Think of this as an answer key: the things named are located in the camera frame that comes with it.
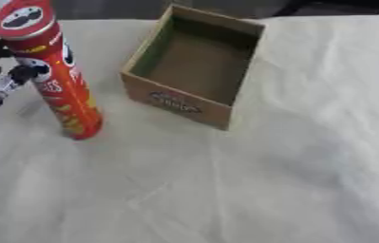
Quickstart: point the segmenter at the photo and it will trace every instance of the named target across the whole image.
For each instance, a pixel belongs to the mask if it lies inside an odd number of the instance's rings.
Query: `white tablecloth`
[[[151,21],[63,22],[104,111],[74,141],[0,108],[0,243],[378,243],[379,16],[263,20],[229,132],[127,99]]]

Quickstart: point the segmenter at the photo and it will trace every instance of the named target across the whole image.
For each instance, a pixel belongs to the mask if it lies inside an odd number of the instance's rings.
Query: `cardboard box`
[[[263,27],[171,6],[128,61],[128,96],[189,119],[228,128]]]

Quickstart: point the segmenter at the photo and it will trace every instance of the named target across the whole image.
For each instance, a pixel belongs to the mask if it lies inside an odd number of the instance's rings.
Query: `pringles logo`
[[[177,97],[173,97],[162,92],[152,92],[149,96],[155,102],[179,112],[201,113],[201,110],[198,107],[187,104],[184,101],[179,100]]]

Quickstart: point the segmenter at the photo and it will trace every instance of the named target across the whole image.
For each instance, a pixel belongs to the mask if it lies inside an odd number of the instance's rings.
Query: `red can lid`
[[[0,9],[0,37],[24,40],[37,36],[55,22],[48,0],[12,0]]]

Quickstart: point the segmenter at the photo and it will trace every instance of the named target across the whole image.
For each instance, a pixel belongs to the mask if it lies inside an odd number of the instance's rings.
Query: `pringles can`
[[[0,38],[21,65],[38,72],[32,80],[65,132],[76,140],[94,136],[102,115],[48,0],[12,0],[0,9]]]

